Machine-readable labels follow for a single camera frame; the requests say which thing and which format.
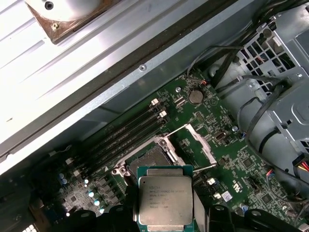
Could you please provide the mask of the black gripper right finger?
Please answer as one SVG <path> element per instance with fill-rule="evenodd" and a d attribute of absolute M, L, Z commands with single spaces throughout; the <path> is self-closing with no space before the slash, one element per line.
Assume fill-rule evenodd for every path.
<path fill-rule="evenodd" d="M 231 212 L 227 207 L 194 196 L 194 217 L 201 232 L 298 232 L 298 228 L 261 210 L 249 209 L 244 216 Z"/>

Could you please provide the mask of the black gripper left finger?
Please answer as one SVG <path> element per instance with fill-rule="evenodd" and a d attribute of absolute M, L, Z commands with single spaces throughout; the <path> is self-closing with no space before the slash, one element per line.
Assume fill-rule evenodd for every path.
<path fill-rule="evenodd" d="M 70 232 L 138 232 L 139 227 L 133 219 L 133 208 L 137 204 L 138 187 L 128 186 L 123 204 L 110 208 L 107 213 L 97 217 L 89 210 L 75 212 L 69 218 Z"/>

